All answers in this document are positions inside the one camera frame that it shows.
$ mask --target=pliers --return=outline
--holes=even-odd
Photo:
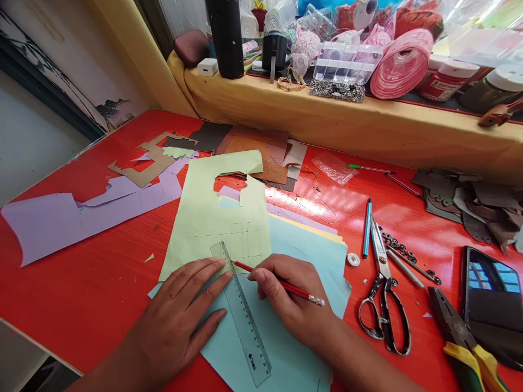
[[[449,357],[462,390],[485,392],[485,382],[490,392],[510,392],[497,374],[496,358],[476,342],[441,289],[429,287],[429,295],[434,317],[447,340],[443,351]]]

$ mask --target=red pencil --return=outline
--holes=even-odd
[[[253,270],[252,267],[250,267],[246,264],[240,263],[239,261],[233,261],[233,263],[234,263],[234,265],[236,265],[240,268],[243,268],[245,271],[252,272],[252,270]],[[298,289],[298,287],[293,286],[290,283],[287,283],[286,281],[282,280],[280,277],[276,277],[276,278],[278,278],[278,280],[282,284],[283,288],[286,289],[288,292],[296,294],[297,296],[300,296],[308,301],[311,301],[312,303],[315,303],[318,306],[321,306],[321,307],[325,306],[325,301],[323,299],[321,299],[319,297],[315,297],[314,295],[309,294],[305,290]]]

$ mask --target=smartphone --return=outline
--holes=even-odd
[[[497,360],[523,371],[523,303],[518,273],[472,247],[464,247],[463,320]]]

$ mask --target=teal pencil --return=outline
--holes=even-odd
[[[372,198],[369,198],[367,203],[367,218],[365,219],[365,238],[363,239],[363,258],[369,256],[369,240],[370,240],[370,215],[372,214]]]

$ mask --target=hand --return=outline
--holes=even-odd
[[[127,369],[129,376],[138,373],[137,382],[143,383],[146,390],[162,388],[189,365],[225,317],[225,309],[216,310],[197,328],[229,283],[231,271],[222,274],[194,299],[224,264],[225,260],[209,258],[187,263],[174,271],[117,349],[114,355],[119,358],[120,366]]]
[[[324,299],[325,307],[286,292],[275,274]],[[332,335],[340,319],[332,311],[316,268],[306,261],[273,254],[262,261],[248,279],[258,282],[258,297],[269,298],[276,314],[294,338],[319,353],[325,346],[325,338]]]

